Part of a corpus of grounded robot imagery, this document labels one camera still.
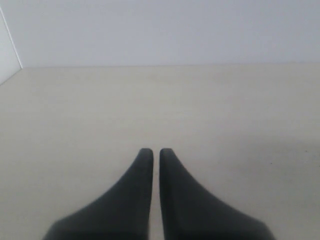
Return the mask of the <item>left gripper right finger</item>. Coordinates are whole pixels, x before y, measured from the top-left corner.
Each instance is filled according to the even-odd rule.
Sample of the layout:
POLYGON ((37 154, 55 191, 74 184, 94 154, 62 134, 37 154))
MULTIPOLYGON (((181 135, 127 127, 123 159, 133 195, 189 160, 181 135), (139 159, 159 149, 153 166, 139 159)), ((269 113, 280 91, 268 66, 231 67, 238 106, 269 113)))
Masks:
POLYGON ((159 194, 166 240, 271 240, 261 221, 206 190, 171 148, 159 153, 159 194))

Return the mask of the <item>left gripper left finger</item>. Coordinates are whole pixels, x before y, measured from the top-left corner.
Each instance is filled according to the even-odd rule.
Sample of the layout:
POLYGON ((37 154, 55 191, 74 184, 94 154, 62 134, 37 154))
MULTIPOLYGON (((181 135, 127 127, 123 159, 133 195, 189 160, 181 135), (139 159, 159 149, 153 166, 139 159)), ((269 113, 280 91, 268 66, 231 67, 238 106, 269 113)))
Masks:
POLYGON ((46 240, 147 240, 153 151, 139 150, 124 175, 98 199, 55 222, 46 240))

